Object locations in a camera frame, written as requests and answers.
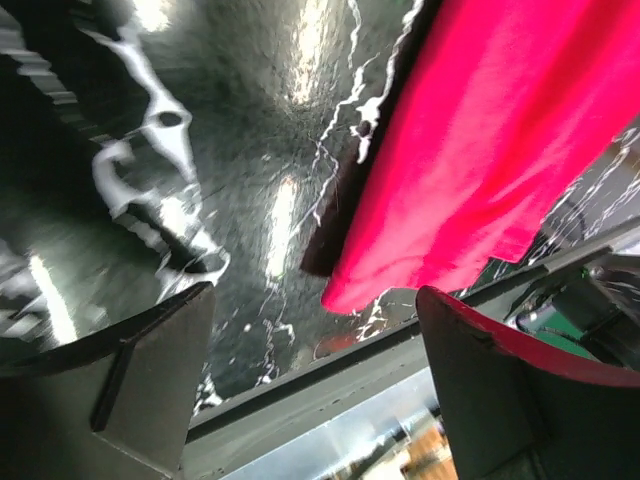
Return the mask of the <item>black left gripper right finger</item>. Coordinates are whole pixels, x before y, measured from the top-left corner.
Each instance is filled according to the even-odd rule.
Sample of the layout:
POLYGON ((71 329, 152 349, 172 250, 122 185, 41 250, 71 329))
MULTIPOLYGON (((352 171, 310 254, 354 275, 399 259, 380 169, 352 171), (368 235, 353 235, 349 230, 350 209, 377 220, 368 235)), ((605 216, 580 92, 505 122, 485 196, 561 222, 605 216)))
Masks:
POLYGON ((416 307, 459 478, 638 478, 638 373, 560 350, 431 287, 416 307))

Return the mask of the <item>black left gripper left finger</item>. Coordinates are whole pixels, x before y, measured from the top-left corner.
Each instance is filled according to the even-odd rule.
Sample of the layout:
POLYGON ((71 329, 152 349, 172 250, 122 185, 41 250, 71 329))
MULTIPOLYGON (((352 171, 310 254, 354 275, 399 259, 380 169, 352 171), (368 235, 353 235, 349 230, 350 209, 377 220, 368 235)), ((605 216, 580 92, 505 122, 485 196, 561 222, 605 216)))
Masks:
POLYGON ((214 308, 200 283, 45 352, 3 341, 2 478, 179 478, 214 308))

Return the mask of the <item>red t shirt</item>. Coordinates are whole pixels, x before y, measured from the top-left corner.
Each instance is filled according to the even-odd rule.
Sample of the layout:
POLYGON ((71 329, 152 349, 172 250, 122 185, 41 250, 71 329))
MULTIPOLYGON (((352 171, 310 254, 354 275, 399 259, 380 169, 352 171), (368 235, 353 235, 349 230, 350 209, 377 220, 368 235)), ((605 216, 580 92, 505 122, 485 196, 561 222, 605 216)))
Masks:
POLYGON ((520 260, 639 111, 635 1, 446 1, 402 89, 322 295, 471 286, 520 260))

